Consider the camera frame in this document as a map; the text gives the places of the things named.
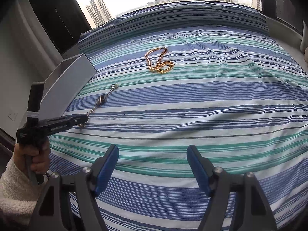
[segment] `wall outlet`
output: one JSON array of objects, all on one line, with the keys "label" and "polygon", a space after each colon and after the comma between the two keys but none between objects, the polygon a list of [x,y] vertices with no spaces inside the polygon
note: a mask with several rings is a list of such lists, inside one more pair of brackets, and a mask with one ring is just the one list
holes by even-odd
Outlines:
[{"label": "wall outlet", "polygon": [[15,121],[17,113],[10,109],[7,116],[10,117],[13,121]]}]

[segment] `gold chain necklace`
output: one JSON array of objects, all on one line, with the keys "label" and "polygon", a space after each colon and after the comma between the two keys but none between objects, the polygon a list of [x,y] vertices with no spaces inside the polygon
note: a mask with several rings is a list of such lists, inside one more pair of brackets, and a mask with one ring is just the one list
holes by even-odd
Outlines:
[{"label": "gold chain necklace", "polygon": [[[158,61],[156,63],[156,66],[155,67],[152,67],[152,64],[151,64],[151,61],[149,59],[149,57],[147,56],[148,54],[150,53],[153,53],[154,51],[157,51],[157,50],[161,50],[161,49],[164,49],[164,51],[161,53],[161,55],[159,56],[158,58]],[[149,66],[149,70],[154,72],[154,71],[157,71],[158,73],[160,74],[164,74],[164,73],[167,73],[169,72],[173,66],[174,66],[174,63],[172,61],[164,61],[164,62],[161,62],[161,58],[163,58],[164,54],[167,53],[167,48],[166,47],[162,47],[162,48],[155,48],[155,49],[151,49],[150,51],[148,51],[144,56],[145,56],[145,59],[147,59],[147,62],[148,62],[148,66]],[[161,67],[164,67],[166,65],[169,65],[168,68],[166,69],[161,69]]]}]

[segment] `keychain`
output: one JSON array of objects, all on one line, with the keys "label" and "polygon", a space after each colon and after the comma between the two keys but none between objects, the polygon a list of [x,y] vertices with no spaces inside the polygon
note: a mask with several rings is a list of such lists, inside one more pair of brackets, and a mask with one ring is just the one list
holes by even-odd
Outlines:
[{"label": "keychain", "polygon": [[[107,94],[102,94],[102,95],[100,95],[100,96],[96,99],[94,108],[92,108],[92,109],[87,113],[87,115],[89,116],[89,114],[94,113],[95,110],[96,110],[99,106],[103,105],[103,104],[107,101],[108,96],[109,96],[115,89],[117,89],[118,87],[119,87],[119,85],[118,85],[117,83],[112,84],[112,85],[111,85],[111,90],[110,90]],[[78,126],[79,126],[80,129],[82,129],[82,128],[84,127],[85,124],[86,124],[86,123],[80,123]]]}]

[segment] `metal screw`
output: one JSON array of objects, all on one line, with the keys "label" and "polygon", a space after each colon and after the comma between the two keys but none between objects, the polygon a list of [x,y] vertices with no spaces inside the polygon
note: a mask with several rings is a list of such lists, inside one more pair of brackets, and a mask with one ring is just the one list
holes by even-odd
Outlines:
[{"label": "metal screw", "polygon": [[84,173],[89,173],[91,171],[91,168],[90,167],[84,167],[83,169],[82,169],[82,172],[84,172]]},{"label": "metal screw", "polygon": [[53,172],[53,173],[51,174],[51,177],[52,177],[52,178],[58,178],[58,177],[59,177],[59,174],[58,174],[57,172]]},{"label": "metal screw", "polygon": [[215,171],[216,173],[221,173],[221,172],[223,171],[223,169],[222,169],[221,167],[215,167],[215,168],[214,168],[214,171]]},{"label": "metal screw", "polygon": [[248,173],[246,173],[246,175],[247,175],[249,178],[254,177],[254,173],[253,173],[253,172],[248,172]]}]

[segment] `striped bedsheet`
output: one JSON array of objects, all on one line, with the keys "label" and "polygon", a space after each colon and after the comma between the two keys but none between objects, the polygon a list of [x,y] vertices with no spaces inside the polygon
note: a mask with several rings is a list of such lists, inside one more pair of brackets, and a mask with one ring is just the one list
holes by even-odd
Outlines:
[{"label": "striped bedsheet", "polygon": [[[190,144],[214,166],[253,171],[278,227],[305,207],[307,74],[276,41],[225,25],[150,32],[102,48],[95,46],[104,38],[90,34],[93,51],[89,42],[80,47],[98,72],[65,115],[88,112],[112,83],[120,87],[84,129],[50,137],[50,169],[73,174],[111,143],[119,147],[116,169],[97,198],[109,230],[197,229],[209,198],[186,160]],[[170,72],[147,69],[144,54],[155,47],[168,48],[162,61],[174,62]],[[159,54],[150,55],[153,63]],[[234,200],[231,194],[222,230],[230,226]],[[73,194],[71,203],[79,214]]]}]

